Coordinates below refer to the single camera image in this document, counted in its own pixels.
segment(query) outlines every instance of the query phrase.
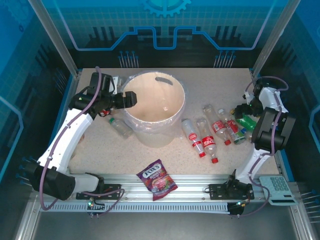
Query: bucket handle hole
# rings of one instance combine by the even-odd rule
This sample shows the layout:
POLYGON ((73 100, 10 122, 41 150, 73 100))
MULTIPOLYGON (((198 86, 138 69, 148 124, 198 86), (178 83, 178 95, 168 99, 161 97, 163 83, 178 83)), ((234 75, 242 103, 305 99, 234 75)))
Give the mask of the bucket handle hole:
POLYGON ((169 85, 171 85, 171 86, 174 85, 171 80, 169 80, 169 79, 167 79, 167 78, 164 78, 164 77, 157 76, 157 77, 155 78, 155 80, 158 81, 158 82, 163 82, 163 83, 169 84, 169 85))

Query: red bottle label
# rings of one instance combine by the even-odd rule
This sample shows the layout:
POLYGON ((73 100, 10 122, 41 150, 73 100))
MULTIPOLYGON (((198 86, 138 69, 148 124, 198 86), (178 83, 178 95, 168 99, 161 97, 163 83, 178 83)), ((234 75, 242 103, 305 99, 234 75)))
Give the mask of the red bottle label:
POLYGON ((235 121, 229 120, 227 124, 230 126, 234 134, 236 134, 239 131, 235 121))
POLYGON ((196 145, 201 144, 201 141, 196 141, 192 144, 192 147, 195 147, 196 145))
POLYGON ((196 140, 197 139, 197 134, 195 134, 194 132, 193 133, 190 133, 190 135, 189 135, 189 140, 190 141, 194 141, 194 140, 196 140))
POLYGON ((222 121, 216 121, 215 123, 212 124, 211 127, 212 127, 214 133, 216 133, 220 129, 223 129, 225 126, 222 121))
POLYGON ((203 147, 216 144, 213 136, 206 136, 202 139, 203 147))

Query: calculator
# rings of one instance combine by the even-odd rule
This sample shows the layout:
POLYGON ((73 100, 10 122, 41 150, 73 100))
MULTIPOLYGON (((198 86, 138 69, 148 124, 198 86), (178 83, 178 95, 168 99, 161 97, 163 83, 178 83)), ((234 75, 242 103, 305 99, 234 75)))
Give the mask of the calculator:
MULTIPOLYGON (((261 176, 259 180, 261 185, 270 191, 269 203, 271 205, 292 206, 298 204, 283 176, 261 176)), ((267 198, 267 190, 263 188, 263 192, 265 198, 267 198)))

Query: green bottle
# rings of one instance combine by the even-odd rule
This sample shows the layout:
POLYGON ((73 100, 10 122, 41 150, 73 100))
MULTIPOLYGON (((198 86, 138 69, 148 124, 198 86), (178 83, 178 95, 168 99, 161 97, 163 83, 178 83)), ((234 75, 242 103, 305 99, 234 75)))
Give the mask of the green bottle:
MULTIPOLYGON (((231 110, 230 112, 232 115, 234 115, 235 110, 231 110)), ((252 120, 249 116, 245 115, 242 113, 242 118, 236 119, 235 120, 238 124, 244 126, 248 131, 253 132, 257 123, 252 120)))

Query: speckled tabletop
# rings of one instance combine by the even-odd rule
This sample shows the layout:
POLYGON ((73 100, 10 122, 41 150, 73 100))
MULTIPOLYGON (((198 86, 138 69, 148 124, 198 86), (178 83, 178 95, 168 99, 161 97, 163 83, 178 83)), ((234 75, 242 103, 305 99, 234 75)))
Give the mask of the speckled tabletop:
MULTIPOLYGON (((247 68, 103 68, 102 72, 128 77, 145 70, 165 72, 183 82, 188 93, 182 117, 193 122, 204 115, 204 104, 229 111, 244 103, 244 88, 251 80, 247 68)), ((89 85, 94 71, 94 68, 83 69, 77 92, 89 85)), ((252 146, 248 141, 229 146, 225 146, 218 137, 215 141, 219 163, 212 164, 208 156, 199 158, 185 137, 177 137, 162 148, 150 148, 140 143, 134 135, 123 140, 106 118, 97 116, 86 130, 84 140, 77 146, 69 169, 73 174, 137 174, 150 163, 161 159, 170 174, 231 174, 244 162, 252 146)), ((278 174, 275 159, 268 159, 258 173, 278 174)))

